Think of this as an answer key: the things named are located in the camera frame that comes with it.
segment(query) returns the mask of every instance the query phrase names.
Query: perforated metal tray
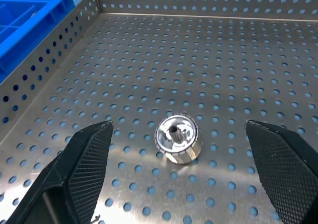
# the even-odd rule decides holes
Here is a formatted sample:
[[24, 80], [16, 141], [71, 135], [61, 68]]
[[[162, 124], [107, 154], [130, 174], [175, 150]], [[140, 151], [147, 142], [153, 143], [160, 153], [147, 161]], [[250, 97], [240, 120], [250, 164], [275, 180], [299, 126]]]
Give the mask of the perforated metal tray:
[[[318, 151], [317, 8], [83, 0], [0, 86], [0, 220], [76, 131], [111, 119], [98, 223], [279, 223], [243, 125], [287, 127]], [[203, 139], [184, 166], [153, 139], [180, 112]]]

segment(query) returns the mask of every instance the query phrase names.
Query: blue plastic crate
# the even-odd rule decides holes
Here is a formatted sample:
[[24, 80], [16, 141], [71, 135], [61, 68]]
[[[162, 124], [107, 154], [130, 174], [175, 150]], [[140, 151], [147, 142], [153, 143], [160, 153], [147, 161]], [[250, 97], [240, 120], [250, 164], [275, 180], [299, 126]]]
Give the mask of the blue plastic crate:
[[73, 0], [0, 0], [0, 83], [74, 7]]

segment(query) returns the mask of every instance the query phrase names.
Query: metal knob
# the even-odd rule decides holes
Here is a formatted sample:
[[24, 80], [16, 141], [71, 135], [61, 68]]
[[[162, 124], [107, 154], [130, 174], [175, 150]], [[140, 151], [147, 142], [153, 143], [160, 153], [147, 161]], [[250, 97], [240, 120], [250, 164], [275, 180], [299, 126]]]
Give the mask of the metal knob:
[[185, 164], [201, 152], [202, 139], [195, 121], [187, 114], [164, 118], [155, 132], [157, 148], [173, 163]]

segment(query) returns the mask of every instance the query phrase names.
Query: perforated sheet metal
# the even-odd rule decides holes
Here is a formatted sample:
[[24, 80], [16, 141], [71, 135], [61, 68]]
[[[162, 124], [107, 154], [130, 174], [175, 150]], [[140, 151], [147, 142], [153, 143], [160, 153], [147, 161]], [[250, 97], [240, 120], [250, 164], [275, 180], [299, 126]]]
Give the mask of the perforated sheet metal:
[[[111, 119], [101, 224], [280, 223], [243, 125], [286, 126], [318, 150], [316, 36], [311, 22], [100, 14], [1, 143], [0, 219], [76, 131]], [[180, 112], [203, 139], [185, 166], [153, 139]]]

